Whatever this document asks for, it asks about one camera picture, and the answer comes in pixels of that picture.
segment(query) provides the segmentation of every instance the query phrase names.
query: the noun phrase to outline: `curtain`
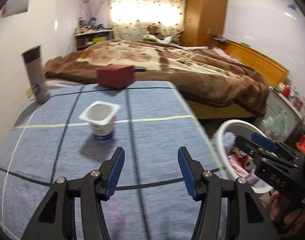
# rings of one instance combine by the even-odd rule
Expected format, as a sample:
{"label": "curtain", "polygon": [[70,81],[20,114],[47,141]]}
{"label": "curtain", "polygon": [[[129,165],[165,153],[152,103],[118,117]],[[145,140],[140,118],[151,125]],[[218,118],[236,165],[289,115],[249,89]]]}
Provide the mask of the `curtain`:
{"label": "curtain", "polygon": [[146,27],[157,24],[162,35],[183,31],[186,0],[110,0],[110,22],[116,39],[142,41]]}

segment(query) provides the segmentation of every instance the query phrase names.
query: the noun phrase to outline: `red box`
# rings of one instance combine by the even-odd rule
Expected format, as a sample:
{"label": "red box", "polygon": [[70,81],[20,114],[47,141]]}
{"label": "red box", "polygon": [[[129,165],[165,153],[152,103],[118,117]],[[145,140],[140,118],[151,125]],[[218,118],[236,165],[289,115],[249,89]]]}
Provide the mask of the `red box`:
{"label": "red box", "polygon": [[134,66],[108,65],[96,70],[99,86],[121,89],[134,82]]}

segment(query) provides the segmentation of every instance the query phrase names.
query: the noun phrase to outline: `metal bolt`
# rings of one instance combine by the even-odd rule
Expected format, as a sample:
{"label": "metal bolt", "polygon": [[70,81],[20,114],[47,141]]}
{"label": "metal bolt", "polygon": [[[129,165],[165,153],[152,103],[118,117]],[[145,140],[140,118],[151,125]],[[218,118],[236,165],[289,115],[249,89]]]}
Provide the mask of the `metal bolt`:
{"label": "metal bolt", "polygon": [[204,176],[205,177],[211,177],[212,176],[212,172],[211,171],[204,171]]}
{"label": "metal bolt", "polygon": [[65,182],[65,178],[64,177],[59,177],[57,180],[56,180],[57,183],[61,184],[61,183],[64,183]]}
{"label": "metal bolt", "polygon": [[100,171],[94,170],[94,171],[92,171],[92,172],[90,173],[90,175],[93,176],[93,177],[97,177],[97,176],[100,175]]}
{"label": "metal bolt", "polygon": [[245,184],[245,183],[246,183],[246,179],[245,179],[245,178],[242,178],[242,177],[239,177],[239,178],[238,178],[238,182],[239,182],[240,184]]}

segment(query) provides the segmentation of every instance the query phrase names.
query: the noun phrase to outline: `plaid tablecloth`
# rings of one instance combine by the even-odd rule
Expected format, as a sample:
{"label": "plaid tablecloth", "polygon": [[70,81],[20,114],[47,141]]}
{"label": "plaid tablecloth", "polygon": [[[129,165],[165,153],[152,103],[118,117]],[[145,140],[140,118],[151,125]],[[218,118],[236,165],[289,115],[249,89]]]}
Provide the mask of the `plaid tablecloth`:
{"label": "plaid tablecloth", "polygon": [[[0,224],[5,232],[19,239],[57,177],[81,178],[121,146],[126,158],[117,191],[102,204],[111,239],[141,240],[147,234],[156,240],[190,239],[200,203],[187,193],[177,151],[187,147],[208,170],[216,171],[221,164],[176,88],[169,82],[145,81],[124,90],[85,85],[52,90],[51,95],[41,106],[32,101],[4,142]],[[97,100],[121,106],[114,138],[107,142],[96,141],[89,125],[78,119]],[[78,200],[76,230],[83,239]]]}

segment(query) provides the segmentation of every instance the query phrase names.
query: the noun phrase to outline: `wooden headboard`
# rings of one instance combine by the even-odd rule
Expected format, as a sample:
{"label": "wooden headboard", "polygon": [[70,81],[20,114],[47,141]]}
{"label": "wooden headboard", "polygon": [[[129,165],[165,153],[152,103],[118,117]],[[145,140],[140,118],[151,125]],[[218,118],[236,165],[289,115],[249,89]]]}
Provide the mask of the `wooden headboard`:
{"label": "wooden headboard", "polygon": [[270,86],[278,86],[279,82],[283,83],[287,78],[288,69],[254,49],[234,41],[230,41],[228,44],[217,42],[216,46],[229,56],[258,70],[267,79]]}

